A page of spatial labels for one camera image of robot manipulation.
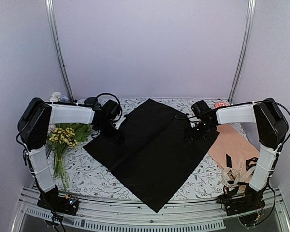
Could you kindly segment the yellow small flower bunch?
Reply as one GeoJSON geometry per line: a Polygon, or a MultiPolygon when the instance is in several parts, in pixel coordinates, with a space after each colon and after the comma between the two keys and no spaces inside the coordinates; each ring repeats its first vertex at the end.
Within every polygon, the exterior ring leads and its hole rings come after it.
{"type": "Polygon", "coordinates": [[[56,127],[48,139],[48,144],[55,147],[75,147],[78,145],[75,130],[71,127],[56,127]]]}

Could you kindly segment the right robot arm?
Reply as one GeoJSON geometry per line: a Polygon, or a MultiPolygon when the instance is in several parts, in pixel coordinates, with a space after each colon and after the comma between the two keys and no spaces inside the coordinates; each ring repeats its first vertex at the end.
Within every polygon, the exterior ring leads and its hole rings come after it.
{"type": "Polygon", "coordinates": [[[276,160],[283,144],[290,136],[290,127],[280,108],[281,104],[272,98],[262,101],[245,102],[211,109],[204,100],[191,107],[194,117],[199,121],[193,128],[196,137],[204,142],[214,138],[219,125],[231,123],[255,123],[260,142],[260,155],[256,167],[252,169],[249,188],[260,192],[268,183],[275,170],[276,160]]]}

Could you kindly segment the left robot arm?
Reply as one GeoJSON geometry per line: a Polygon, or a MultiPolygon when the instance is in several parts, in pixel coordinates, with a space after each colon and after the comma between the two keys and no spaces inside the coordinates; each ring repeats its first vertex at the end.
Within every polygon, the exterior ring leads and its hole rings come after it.
{"type": "Polygon", "coordinates": [[[119,100],[109,99],[104,105],[98,97],[89,97],[83,104],[43,101],[34,97],[22,114],[18,124],[16,141],[21,144],[33,169],[34,178],[42,192],[43,201],[52,210],[62,206],[60,196],[52,192],[56,185],[46,158],[48,127],[52,124],[89,124],[110,136],[120,137],[119,127],[125,120],[119,100]]]}

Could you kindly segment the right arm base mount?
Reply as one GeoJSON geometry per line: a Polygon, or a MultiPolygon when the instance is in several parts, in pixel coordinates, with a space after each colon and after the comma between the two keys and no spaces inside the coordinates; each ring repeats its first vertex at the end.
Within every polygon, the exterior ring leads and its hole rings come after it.
{"type": "Polygon", "coordinates": [[[245,193],[242,197],[234,198],[223,194],[219,196],[227,216],[247,213],[239,217],[240,223],[246,227],[254,227],[261,222],[265,201],[262,193],[245,193]]]}

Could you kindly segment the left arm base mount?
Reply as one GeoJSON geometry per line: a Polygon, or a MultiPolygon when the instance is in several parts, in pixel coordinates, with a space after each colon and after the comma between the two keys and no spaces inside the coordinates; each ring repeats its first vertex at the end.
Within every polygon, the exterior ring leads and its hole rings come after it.
{"type": "Polygon", "coordinates": [[[40,194],[37,202],[40,208],[53,210],[56,213],[64,213],[75,216],[79,208],[79,199],[75,197],[61,197],[58,194],[40,194]]]}

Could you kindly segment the black wrapping paper sheet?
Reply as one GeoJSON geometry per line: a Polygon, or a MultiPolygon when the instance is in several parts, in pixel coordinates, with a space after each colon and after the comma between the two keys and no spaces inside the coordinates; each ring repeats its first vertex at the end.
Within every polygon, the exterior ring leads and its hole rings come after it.
{"type": "Polygon", "coordinates": [[[103,133],[84,146],[129,191],[158,212],[197,168],[218,131],[198,136],[180,112],[152,99],[127,115],[123,136],[103,133]]]}

